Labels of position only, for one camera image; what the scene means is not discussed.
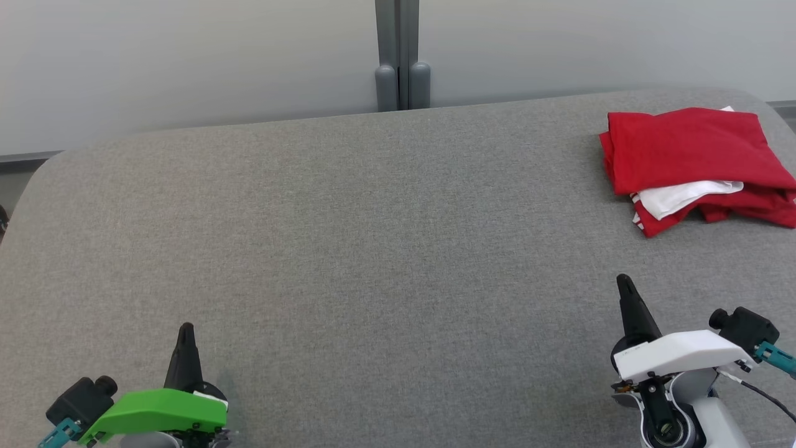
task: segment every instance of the red cloth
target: red cloth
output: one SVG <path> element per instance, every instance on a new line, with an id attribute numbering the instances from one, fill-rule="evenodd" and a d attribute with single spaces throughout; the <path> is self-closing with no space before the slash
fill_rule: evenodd
<path id="1" fill-rule="evenodd" d="M 695 207 L 708 222 L 734 211 L 796 228 L 796 180 L 768 147 L 755 114 L 705 108 L 658 116 L 612 112 L 600 141 L 617 195 L 699 180 L 743 182 L 737 193 L 704 196 L 660 221 L 637 201 L 648 238 L 678 224 Z"/>

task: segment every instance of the gray baseboard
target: gray baseboard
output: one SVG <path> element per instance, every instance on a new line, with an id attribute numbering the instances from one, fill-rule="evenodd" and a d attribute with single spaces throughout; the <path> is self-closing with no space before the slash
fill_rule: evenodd
<path id="1" fill-rule="evenodd" d="M 769 101 L 768 105 L 785 120 L 796 120 L 796 100 L 790 101 Z"/>
<path id="2" fill-rule="evenodd" d="M 47 160 L 61 151 L 30 152 L 28 154 L 0 155 L 0 163 L 25 162 L 26 160 Z"/>
<path id="3" fill-rule="evenodd" d="M 0 175 L 11 173 L 25 173 L 34 172 L 47 161 L 49 157 L 42 157 L 41 159 L 17 159 L 17 160 L 3 160 L 0 159 Z"/>

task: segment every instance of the white wall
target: white wall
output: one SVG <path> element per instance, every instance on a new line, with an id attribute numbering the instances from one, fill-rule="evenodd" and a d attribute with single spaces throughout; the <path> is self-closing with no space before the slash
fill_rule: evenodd
<path id="1" fill-rule="evenodd" d="M 0 0 L 0 156 L 375 112 L 373 0 Z"/>
<path id="2" fill-rule="evenodd" d="M 431 106 L 649 85 L 796 100 L 794 0 L 420 0 Z"/>

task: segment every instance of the black cable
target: black cable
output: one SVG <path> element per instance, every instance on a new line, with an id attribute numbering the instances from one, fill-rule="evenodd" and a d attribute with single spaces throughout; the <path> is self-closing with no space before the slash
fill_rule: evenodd
<path id="1" fill-rule="evenodd" d="M 0 206 L 0 235 L 6 232 L 8 228 L 8 214 L 6 213 L 6 209 Z"/>
<path id="2" fill-rule="evenodd" d="M 793 412 L 790 412 L 790 411 L 788 411 L 788 408 L 787 408 L 787 407 L 785 407 L 785 405 L 784 405 L 784 404 L 780 403 L 780 402 L 779 402 L 779 400 L 777 400 L 776 398 L 772 397 L 771 395 L 768 395 L 766 392 L 763 392 L 763 391 L 761 391 L 761 390 L 760 390 L 760 389 L 758 389 L 757 387 L 754 387 L 754 386 L 752 386 L 751 384 L 747 383 L 746 381 L 741 381 L 741 385 L 742 385 L 742 386 L 746 386 L 746 387 L 748 387 L 748 388 L 752 389 L 753 391 L 755 391 L 755 392 L 757 392 L 757 393 L 761 394 L 762 396 L 766 397 L 766 399 L 767 399 L 768 401 L 770 401 L 770 402 L 772 402 L 773 404 L 777 405 L 777 407 L 778 407 L 779 409 L 782 409 L 782 411 L 783 411 L 783 412 L 785 412 L 786 414 L 788 414 L 788 417 L 790 417 L 790 419 L 791 419 L 791 420 L 793 420 L 794 422 L 796 422 L 796 415 L 794 415 L 794 413 L 793 413 Z"/>

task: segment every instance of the white plastic casing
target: white plastic casing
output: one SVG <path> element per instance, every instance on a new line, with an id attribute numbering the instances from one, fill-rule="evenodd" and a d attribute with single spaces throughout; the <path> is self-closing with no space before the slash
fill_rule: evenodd
<path id="1" fill-rule="evenodd" d="M 650 371 L 662 376 L 724 366 L 737 360 L 743 360 L 749 368 L 755 366 L 741 347 L 710 330 L 670 333 L 614 355 L 619 376 L 633 383 L 648 379 Z"/>

